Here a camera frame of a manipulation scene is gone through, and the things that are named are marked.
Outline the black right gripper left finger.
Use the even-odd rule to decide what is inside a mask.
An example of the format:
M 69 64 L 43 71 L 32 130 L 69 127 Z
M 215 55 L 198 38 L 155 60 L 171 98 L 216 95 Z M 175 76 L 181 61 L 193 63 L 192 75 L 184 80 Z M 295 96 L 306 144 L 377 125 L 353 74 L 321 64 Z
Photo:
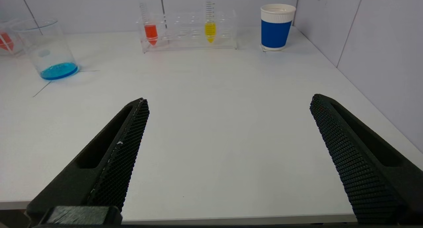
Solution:
M 29 203 L 30 225 L 56 207 L 106 207 L 121 213 L 149 115 L 142 97 L 125 105 Z

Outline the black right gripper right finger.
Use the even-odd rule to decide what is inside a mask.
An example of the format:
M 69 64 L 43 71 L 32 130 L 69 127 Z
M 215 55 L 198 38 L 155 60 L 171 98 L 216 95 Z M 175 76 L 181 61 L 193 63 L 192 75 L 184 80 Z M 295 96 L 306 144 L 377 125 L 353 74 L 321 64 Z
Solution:
M 336 100 L 310 111 L 359 224 L 421 225 L 423 172 Z

